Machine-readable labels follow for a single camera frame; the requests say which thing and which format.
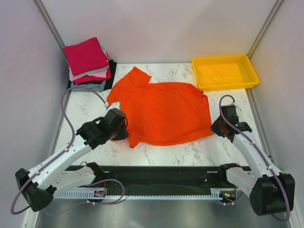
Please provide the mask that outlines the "orange t shirt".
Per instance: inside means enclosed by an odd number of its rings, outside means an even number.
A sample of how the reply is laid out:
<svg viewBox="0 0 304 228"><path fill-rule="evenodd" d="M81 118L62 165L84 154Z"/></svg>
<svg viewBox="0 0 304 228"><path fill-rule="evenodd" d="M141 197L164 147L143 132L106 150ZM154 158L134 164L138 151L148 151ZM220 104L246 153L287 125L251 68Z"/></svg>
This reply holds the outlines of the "orange t shirt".
<svg viewBox="0 0 304 228"><path fill-rule="evenodd" d="M134 67L107 97L120 102L126 114L131 148L139 143L171 146L213 135L208 97L182 82L151 83L151 76Z"/></svg>

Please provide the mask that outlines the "yellow plastic tray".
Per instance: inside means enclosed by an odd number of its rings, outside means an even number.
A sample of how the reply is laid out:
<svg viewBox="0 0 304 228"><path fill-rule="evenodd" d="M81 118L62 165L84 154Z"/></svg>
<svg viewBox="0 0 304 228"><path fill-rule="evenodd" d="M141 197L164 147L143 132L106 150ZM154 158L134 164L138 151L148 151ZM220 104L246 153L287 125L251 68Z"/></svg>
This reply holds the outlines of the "yellow plastic tray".
<svg viewBox="0 0 304 228"><path fill-rule="evenodd" d="M248 89L260 82L246 54L196 57L191 63L197 87L204 92Z"/></svg>

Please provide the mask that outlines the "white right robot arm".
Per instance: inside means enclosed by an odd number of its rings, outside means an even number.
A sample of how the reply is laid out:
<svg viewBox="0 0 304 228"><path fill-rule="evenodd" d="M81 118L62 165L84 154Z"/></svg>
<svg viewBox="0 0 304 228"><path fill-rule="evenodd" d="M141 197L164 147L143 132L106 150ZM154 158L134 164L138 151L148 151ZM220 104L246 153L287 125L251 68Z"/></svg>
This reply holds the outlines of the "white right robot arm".
<svg viewBox="0 0 304 228"><path fill-rule="evenodd" d="M294 208L295 180L291 174L277 168L256 144L252 129L246 122L240 122L236 107L220 107L220 116L211 126L216 135L228 138L247 161L251 173L238 164L220 166L218 183L223 187L237 186L249 197L253 211L258 215L285 212Z"/></svg>

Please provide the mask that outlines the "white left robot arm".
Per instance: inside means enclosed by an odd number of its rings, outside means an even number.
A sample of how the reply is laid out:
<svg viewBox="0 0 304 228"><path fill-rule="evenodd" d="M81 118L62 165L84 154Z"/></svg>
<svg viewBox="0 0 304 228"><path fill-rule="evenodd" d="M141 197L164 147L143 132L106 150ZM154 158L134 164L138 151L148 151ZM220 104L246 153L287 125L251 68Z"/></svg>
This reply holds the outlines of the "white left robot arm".
<svg viewBox="0 0 304 228"><path fill-rule="evenodd" d="M104 182L102 170L96 163L62 175L73 162L109 140L128 137L126 114L118 107L107 108L105 116L82 124L73 131L72 139L36 167L19 169L15 173L18 196L23 196L34 212L47 207L55 196L80 186L99 187Z"/></svg>

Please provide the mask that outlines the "black folded t shirt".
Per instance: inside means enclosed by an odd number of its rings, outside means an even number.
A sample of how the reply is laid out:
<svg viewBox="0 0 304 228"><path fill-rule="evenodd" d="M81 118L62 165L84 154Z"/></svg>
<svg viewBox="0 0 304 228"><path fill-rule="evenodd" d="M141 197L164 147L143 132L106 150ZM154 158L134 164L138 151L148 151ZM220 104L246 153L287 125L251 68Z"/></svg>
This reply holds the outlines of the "black folded t shirt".
<svg viewBox="0 0 304 228"><path fill-rule="evenodd" d="M109 60L109 66L108 66L108 68L110 68L111 78L105 80L106 81L106 85L105 85L103 91L112 89L113 83L114 83L114 77L115 77L115 73L116 73L116 67L117 67L117 63L114 62L113 60Z"/></svg>

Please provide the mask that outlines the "grey-blue folded t shirt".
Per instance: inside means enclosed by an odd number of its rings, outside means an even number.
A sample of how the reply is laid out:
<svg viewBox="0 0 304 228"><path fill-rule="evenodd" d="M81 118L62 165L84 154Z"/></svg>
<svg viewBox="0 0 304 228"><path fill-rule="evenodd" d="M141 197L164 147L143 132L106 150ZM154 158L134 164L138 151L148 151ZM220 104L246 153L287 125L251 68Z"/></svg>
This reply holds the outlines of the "grey-blue folded t shirt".
<svg viewBox="0 0 304 228"><path fill-rule="evenodd" d="M71 88L74 92L89 92L89 91L95 91L95 92L102 92L104 90L104 87L106 85L106 81L102 81L100 83L93 82L89 84L81 84L76 85L74 82L71 82Z"/></svg>

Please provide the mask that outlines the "pink folded t shirt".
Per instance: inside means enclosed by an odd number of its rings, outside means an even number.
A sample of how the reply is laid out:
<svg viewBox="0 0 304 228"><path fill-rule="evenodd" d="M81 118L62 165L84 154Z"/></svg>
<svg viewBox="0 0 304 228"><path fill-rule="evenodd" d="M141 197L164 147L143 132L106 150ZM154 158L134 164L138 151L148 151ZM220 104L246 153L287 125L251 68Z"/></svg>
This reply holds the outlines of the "pink folded t shirt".
<svg viewBox="0 0 304 228"><path fill-rule="evenodd" d="M99 71L99 72L93 72L93 73L84 73L84 74L80 74L80 75L73 75L71 69L69 68L69 79L70 81L75 81L77 79L80 79L82 77L85 77L85 76L92 76L92 77L99 77L99 78L106 78L106 72L107 72L107 68L106 70L103 70L103 71Z"/></svg>

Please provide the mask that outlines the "crimson folded t shirt lower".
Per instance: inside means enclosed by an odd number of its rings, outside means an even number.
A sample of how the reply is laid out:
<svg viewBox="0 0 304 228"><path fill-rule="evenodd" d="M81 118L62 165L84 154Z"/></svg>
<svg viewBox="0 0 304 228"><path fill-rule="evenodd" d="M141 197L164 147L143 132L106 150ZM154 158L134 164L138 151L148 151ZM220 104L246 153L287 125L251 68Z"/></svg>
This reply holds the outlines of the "crimson folded t shirt lower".
<svg viewBox="0 0 304 228"><path fill-rule="evenodd" d="M105 80L110 79L110 78L111 78L111 72L110 72L110 68L108 68L107 72L106 72L106 78L85 76L85 77L77 79L77 80L75 80L73 82L76 85L80 85L80 84L91 83L91 82L102 82L102 81L105 81Z"/></svg>

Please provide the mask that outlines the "crimson folded t shirt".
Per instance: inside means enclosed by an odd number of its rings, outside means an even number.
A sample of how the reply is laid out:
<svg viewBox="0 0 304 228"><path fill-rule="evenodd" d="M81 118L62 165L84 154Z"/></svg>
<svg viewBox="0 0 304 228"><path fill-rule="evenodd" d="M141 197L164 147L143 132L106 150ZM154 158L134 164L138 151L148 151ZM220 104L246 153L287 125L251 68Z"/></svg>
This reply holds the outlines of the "crimson folded t shirt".
<svg viewBox="0 0 304 228"><path fill-rule="evenodd" d="M108 56L96 37L66 46L64 53L74 76L108 67Z"/></svg>
<svg viewBox="0 0 304 228"><path fill-rule="evenodd" d="M111 72L110 72L110 68L108 68L107 72L106 72L106 78L85 76L85 77L77 79L77 80L75 80L73 82L76 85L80 85L80 84L91 83L91 82L102 82L102 81L105 81L105 80L110 79L110 78L111 78Z"/></svg>

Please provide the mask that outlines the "teal folded t shirt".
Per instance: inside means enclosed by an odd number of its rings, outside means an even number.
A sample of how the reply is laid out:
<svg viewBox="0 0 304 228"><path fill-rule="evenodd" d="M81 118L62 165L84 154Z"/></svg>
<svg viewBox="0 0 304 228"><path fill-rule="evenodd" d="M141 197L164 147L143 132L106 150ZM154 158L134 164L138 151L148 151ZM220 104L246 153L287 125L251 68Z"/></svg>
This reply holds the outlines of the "teal folded t shirt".
<svg viewBox="0 0 304 228"><path fill-rule="evenodd" d="M101 69L87 71L87 72L81 73L79 75L73 75L73 72L72 72L71 68L69 68L69 74L70 74L71 77L81 77L81 76L84 76L84 75L91 75L91 74L100 73L100 72L106 71L107 69L108 69L108 67L104 67L104 68L101 68Z"/></svg>

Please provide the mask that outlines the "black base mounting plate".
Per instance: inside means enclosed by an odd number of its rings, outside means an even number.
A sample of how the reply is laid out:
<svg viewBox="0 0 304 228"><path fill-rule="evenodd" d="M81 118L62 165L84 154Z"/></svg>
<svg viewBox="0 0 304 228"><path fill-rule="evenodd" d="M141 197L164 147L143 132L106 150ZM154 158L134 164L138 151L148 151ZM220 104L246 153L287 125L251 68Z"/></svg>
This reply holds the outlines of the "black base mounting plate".
<svg viewBox="0 0 304 228"><path fill-rule="evenodd" d="M101 166L93 182L116 179L129 194L209 194L211 189L232 190L218 166Z"/></svg>

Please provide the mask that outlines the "crimson folded t shirt top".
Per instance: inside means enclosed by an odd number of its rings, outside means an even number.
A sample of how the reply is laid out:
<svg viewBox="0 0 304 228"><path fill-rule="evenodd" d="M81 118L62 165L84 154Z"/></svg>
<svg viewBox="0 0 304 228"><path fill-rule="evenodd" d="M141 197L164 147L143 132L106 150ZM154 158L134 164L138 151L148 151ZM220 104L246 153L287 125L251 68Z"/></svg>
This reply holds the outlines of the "crimson folded t shirt top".
<svg viewBox="0 0 304 228"><path fill-rule="evenodd" d="M64 53L74 76L108 67L108 56L96 37L66 46Z"/></svg>

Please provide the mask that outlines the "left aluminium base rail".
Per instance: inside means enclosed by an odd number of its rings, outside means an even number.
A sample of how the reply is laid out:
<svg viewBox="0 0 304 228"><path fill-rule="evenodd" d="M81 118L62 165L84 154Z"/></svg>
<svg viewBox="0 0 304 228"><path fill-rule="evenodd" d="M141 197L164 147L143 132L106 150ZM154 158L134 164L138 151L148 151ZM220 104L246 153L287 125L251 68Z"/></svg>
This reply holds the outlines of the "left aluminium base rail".
<svg viewBox="0 0 304 228"><path fill-rule="evenodd" d="M88 167L79 167L76 171L63 171L51 182L51 185L57 188L54 192L54 197L78 188L81 185L87 185L93 179L93 172ZM28 209L21 227L34 228L36 226L38 214L39 212L33 212L32 209Z"/></svg>

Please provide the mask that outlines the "left aluminium frame post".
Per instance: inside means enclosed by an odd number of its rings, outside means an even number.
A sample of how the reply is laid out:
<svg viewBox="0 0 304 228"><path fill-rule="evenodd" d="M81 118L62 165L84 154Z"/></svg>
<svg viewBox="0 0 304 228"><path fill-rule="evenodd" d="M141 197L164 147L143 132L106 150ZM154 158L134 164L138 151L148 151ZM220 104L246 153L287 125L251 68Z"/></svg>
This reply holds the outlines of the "left aluminium frame post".
<svg viewBox="0 0 304 228"><path fill-rule="evenodd" d="M53 38L55 39L55 42L59 46L63 56L65 59L67 59L66 54L63 51L63 48L65 47L65 44L53 22L51 19L50 14L48 13L45 5L43 4L43 1L41 0L33 0L33 3L35 4L37 10L39 11L40 15L42 16L44 22L46 23L50 33L52 34Z"/></svg>

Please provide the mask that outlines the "aluminium frame post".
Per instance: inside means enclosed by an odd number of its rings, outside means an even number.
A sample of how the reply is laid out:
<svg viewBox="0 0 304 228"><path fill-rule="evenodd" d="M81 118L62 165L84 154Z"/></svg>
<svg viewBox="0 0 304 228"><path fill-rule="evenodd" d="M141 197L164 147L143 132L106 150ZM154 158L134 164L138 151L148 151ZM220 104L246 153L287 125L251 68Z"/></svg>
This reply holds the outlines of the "aluminium frame post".
<svg viewBox="0 0 304 228"><path fill-rule="evenodd" d="M65 47L65 44L53 22L51 19L50 14L48 13L45 5L43 4L43 1L41 0L33 0L33 3L35 4L37 10L39 11L40 15L42 16L44 22L46 23L50 33L52 34L53 38L55 39L55 42L59 46L63 56L65 59L67 59L66 54L63 51L63 48Z"/></svg>
<svg viewBox="0 0 304 228"><path fill-rule="evenodd" d="M272 24L273 20L275 19L278 11L281 9L282 5L284 4L285 0L276 0L265 19L260 31L258 32L254 42L252 43L247 56L249 59L251 59L258 48L260 42L262 41L263 37L265 36L267 30L269 29L270 25Z"/></svg>

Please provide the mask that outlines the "right aluminium frame post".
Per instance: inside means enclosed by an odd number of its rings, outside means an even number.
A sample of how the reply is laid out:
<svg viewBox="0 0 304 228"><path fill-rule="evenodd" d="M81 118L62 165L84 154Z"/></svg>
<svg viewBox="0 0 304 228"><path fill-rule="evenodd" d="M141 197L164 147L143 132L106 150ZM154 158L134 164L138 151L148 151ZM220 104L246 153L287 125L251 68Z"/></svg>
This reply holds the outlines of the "right aluminium frame post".
<svg viewBox="0 0 304 228"><path fill-rule="evenodd" d="M265 19L260 31L258 32L254 42L252 43L247 56L249 59L251 59L258 48L260 42L262 41L263 37L265 36L267 30L269 29L270 25L272 24L273 20L275 19L278 11L281 9L282 5L284 4L285 0L276 0Z"/></svg>

